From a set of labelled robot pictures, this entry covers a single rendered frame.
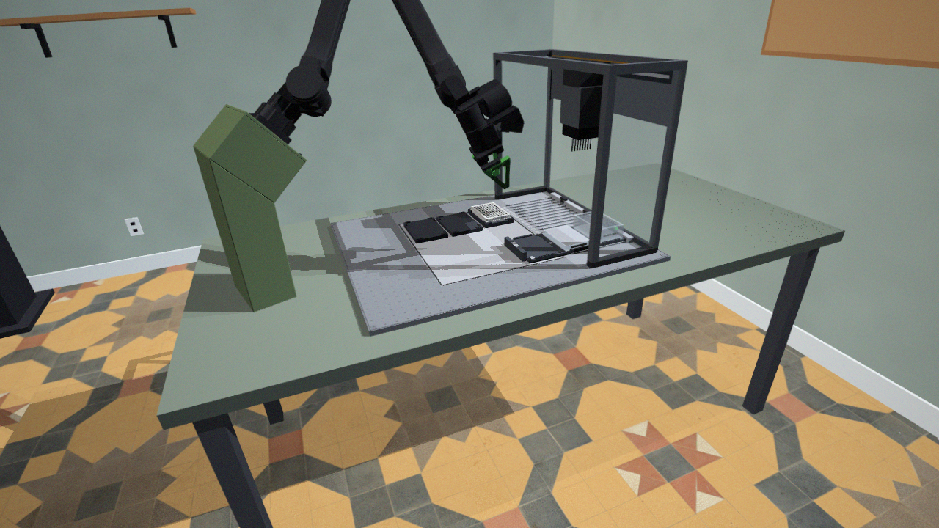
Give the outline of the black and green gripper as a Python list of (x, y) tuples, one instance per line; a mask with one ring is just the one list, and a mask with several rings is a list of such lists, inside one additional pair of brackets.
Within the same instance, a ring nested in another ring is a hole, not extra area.
[[(498, 144), (496, 147), (487, 150), (487, 147), (482, 140), (482, 135), (479, 133), (479, 130), (482, 130), (486, 125), (487, 122), (485, 122), (478, 129), (470, 131), (470, 133), (465, 133), (467, 141), (469, 141), (470, 146), (472, 146), (469, 148), (469, 150), (473, 154), (472, 159), (474, 159), (479, 167), (482, 168), (484, 174), (492, 178), (492, 180), (495, 181), (498, 185), (502, 186), (503, 189), (507, 189), (507, 187), (509, 187), (511, 159), (508, 155), (503, 159), (497, 158), (497, 154), (503, 153), (504, 151), (502, 144)], [(489, 163), (489, 155), (491, 154), (493, 154), (493, 159), (495, 160)], [(495, 177), (499, 176), (499, 168), (502, 166), (505, 166), (505, 183), (502, 183), (499, 178)]]

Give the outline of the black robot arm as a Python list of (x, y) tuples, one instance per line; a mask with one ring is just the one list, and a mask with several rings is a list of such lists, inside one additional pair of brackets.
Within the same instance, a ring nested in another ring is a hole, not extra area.
[[(512, 105), (508, 90), (497, 79), (467, 91), (465, 78), (445, 49), (420, 0), (392, 2), (425, 62), (439, 99), (456, 114), (464, 133), (487, 122), (479, 130), (487, 150), (502, 144), (494, 125), (502, 133), (522, 133), (524, 120), (519, 108)], [(332, 99), (326, 88), (349, 3), (350, 0), (321, 0), (301, 63), (289, 71), (278, 93), (273, 93), (267, 103), (251, 113), (286, 144), (291, 143), (289, 136), (302, 114), (324, 117), (331, 108)]]

